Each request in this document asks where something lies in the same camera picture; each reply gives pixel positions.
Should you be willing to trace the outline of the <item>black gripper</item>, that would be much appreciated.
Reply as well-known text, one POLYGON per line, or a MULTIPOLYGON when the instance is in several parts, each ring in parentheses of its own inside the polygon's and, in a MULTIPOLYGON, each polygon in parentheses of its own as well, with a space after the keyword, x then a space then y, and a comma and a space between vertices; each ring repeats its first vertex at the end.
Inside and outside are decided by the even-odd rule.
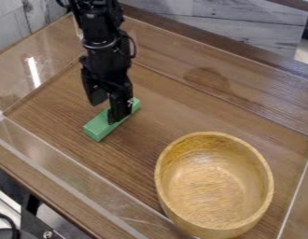
POLYGON ((134 41, 119 30, 109 41, 82 41, 86 55, 79 58, 81 77, 86 98, 93 106, 109 96, 107 123, 119 122, 131 114, 133 90, 127 69, 137 54, 134 41))

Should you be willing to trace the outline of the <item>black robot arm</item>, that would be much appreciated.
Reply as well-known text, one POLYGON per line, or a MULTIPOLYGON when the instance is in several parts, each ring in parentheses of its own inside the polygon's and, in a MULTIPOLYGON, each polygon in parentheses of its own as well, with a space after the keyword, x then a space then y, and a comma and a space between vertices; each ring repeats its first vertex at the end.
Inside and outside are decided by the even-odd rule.
POLYGON ((123 120, 131 114, 133 85, 127 76, 137 50, 134 41, 121 29, 125 21, 118 0, 55 0, 71 12, 82 31, 81 78, 86 98, 93 106, 109 101, 107 123, 123 120))

